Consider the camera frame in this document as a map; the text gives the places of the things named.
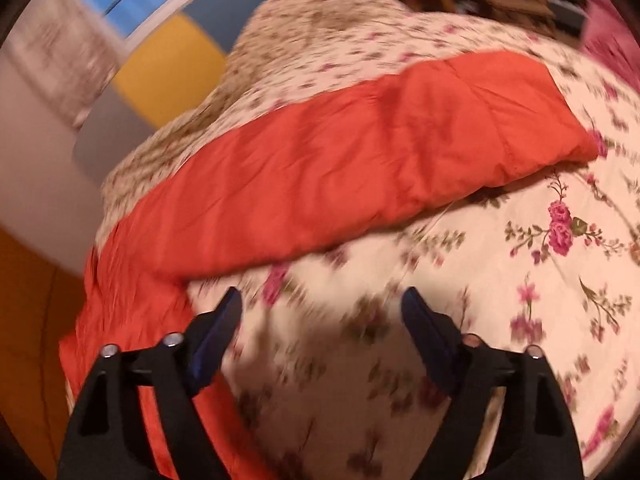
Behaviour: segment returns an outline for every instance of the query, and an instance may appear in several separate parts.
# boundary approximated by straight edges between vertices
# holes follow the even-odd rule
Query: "floral bedsheet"
[[[300,1],[280,0],[268,18],[258,12],[250,28],[289,15]],[[265,110],[418,60],[502,48],[548,66],[599,142],[600,157],[588,167],[552,168],[479,190],[404,228],[325,254],[192,282],[194,309],[212,309],[230,285],[242,292],[242,325],[223,371],[246,424],[285,479],[401,479],[415,471],[447,399],[402,327],[399,297],[408,286],[491,346],[542,346],[572,412],[585,473],[594,476],[640,406],[640,347],[633,343],[640,327],[640,97],[554,41],[387,2],[333,0],[340,25],[315,33],[265,73],[171,171]],[[361,22],[345,17],[358,6],[377,11]],[[132,192],[128,205],[120,200],[107,225],[138,198]],[[469,476],[484,470],[499,412],[498,394]]]

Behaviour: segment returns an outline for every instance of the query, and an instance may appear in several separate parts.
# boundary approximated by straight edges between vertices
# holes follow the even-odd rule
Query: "silver bolt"
[[[482,344],[482,338],[476,334],[465,334],[462,336],[462,342],[471,348],[478,348]]]
[[[184,336],[180,332],[171,332],[162,338],[162,342],[169,347],[179,345],[183,341]]]
[[[113,357],[120,351],[120,347],[118,345],[109,344],[105,345],[100,349],[100,355],[102,357]]]
[[[545,356],[545,351],[538,345],[529,345],[527,346],[527,354],[529,354],[534,359],[540,359],[541,357]]]

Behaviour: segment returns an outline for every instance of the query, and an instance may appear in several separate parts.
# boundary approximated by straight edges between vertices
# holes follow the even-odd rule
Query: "wooden floor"
[[[0,413],[50,479],[68,420],[58,341],[83,303],[79,278],[0,229]]]

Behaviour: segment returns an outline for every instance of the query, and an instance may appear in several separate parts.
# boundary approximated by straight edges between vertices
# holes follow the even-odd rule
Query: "pink fabric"
[[[609,0],[588,0],[581,51],[640,92],[640,47]]]

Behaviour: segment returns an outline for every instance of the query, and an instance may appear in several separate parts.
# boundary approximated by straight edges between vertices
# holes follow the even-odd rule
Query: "white curtain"
[[[116,73],[118,57],[78,0],[31,0],[6,40],[16,68],[79,128]]]

